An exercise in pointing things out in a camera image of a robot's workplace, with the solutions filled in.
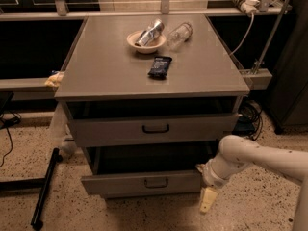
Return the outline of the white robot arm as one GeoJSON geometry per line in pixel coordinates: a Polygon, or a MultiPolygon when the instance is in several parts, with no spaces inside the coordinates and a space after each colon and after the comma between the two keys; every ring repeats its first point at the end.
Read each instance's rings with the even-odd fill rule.
{"type": "Polygon", "coordinates": [[[200,212],[207,213],[232,175],[256,165],[300,186],[292,231],[308,229],[308,153],[266,147],[235,135],[223,137],[218,153],[206,164],[195,167],[202,175],[200,212]]]}

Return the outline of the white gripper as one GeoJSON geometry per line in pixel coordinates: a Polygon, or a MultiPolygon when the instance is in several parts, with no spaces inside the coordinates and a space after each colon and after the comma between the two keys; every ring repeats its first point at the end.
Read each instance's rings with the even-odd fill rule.
{"type": "Polygon", "coordinates": [[[228,183],[228,180],[221,178],[215,174],[212,168],[212,161],[204,164],[197,164],[196,169],[202,173],[202,178],[206,186],[200,192],[199,211],[201,214],[206,214],[218,196],[218,190],[228,183]]]}

